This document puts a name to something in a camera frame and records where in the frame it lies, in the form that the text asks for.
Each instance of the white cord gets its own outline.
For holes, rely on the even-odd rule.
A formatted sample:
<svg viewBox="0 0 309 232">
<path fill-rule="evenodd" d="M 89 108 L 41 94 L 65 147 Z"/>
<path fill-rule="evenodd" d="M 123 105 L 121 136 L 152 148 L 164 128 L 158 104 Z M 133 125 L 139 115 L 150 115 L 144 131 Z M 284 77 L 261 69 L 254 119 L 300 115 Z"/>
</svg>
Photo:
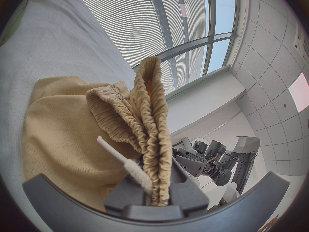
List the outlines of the white cord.
<svg viewBox="0 0 309 232">
<path fill-rule="evenodd" d="M 110 152 L 114 157 L 124 164 L 126 171 L 144 188 L 146 196 L 146 205 L 151 203 L 152 195 L 152 182 L 149 176 L 140 168 L 140 166 L 133 160 L 127 159 L 112 146 L 110 146 L 102 137 L 97 138 L 97 142 L 104 147 L 108 152 Z"/>
</svg>

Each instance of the beige fabric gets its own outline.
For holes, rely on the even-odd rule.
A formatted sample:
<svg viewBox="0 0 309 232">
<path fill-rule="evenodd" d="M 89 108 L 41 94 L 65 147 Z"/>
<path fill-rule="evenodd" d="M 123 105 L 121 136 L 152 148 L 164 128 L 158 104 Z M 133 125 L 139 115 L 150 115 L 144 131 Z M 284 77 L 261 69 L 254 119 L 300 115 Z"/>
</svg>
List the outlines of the beige fabric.
<svg viewBox="0 0 309 232">
<path fill-rule="evenodd" d="M 117 142 L 128 142 L 143 154 L 144 171 L 153 184 L 152 205 L 167 205 L 172 146 L 166 126 L 168 107 L 160 81 L 160 59 L 144 59 L 127 90 L 124 82 L 97 87 L 86 94 L 100 128 Z M 150 91 L 145 83 L 151 82 Z"/>
<path fill-rule="evenodd" d="M 68 195 L 103 212 L 104 198 L 125 171 L 97 137 L 126 158 L 140 156 L 130 144 L 113 141 L 89 110 L 86 92 L 107 85 L 78 77 L 39 80 L 25 115 L 21 147 L 25 180 L 43 173 Z"/>
</svg>

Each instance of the ceiling air conditioner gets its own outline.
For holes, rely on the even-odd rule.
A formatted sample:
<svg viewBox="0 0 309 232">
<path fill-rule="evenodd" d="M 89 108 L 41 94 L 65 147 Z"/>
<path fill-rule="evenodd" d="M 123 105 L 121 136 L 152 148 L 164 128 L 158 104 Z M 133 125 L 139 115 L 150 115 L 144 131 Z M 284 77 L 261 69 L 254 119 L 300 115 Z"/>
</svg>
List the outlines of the ceiling air conditioner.
<svg viewBox="0 0 309 232">
<path fill-rule="evenodd" d="M 309 43 L 304 31 L 301 29 L 298 23 L 296 24 L 296 35 L 293 45 L 295 50 L 303 58 L 307 68 L 309 68 Z"/>
</svg>

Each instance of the zip tie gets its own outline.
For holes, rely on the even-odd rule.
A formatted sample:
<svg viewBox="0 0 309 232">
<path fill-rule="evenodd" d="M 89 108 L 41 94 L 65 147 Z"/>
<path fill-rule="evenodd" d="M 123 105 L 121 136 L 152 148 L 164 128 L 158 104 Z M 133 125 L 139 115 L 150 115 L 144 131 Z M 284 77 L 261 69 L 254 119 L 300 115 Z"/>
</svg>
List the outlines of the zip tie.
<svg viewBox="0 0 309 232">
<path fill-rule="evenodd" d="M 97 138 L 97 142 L 124 164 L 126 171 L 136 180 L 137 183 L 141 185 L 142 188 L 144 188 L 145 193 L 147 194 L 146 205 L 150 205 L 152 196 L 152 182 L 150 177 L 140 168 L 136 162 L 124 157 L 112 146 L 110 146 L 101 136 Z"/>
</svg>

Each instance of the green fabric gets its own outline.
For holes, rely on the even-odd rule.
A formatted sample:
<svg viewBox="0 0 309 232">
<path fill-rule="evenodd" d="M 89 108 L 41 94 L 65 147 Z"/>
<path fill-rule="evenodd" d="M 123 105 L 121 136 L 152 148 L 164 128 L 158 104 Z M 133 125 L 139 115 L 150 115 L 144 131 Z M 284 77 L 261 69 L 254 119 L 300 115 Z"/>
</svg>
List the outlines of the green fabric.
<svg viewBox="0 0 309 232">
<path fill-rule="evenodd" d="M 9 40 L 9 38 L 13 35 L 13 33 L 16 31 L 16 29 L 18 28 L 20 21 L 26 11 L 26 6 L 28 4 L 28 0 L 27 2 L 25 2 L 21 8 L 14 14 L 8 28 L 6 29 L 2 41 L 0 42 L 0 46 L 2 46 L 5 42 L 7 42 Z"/>
</svg>

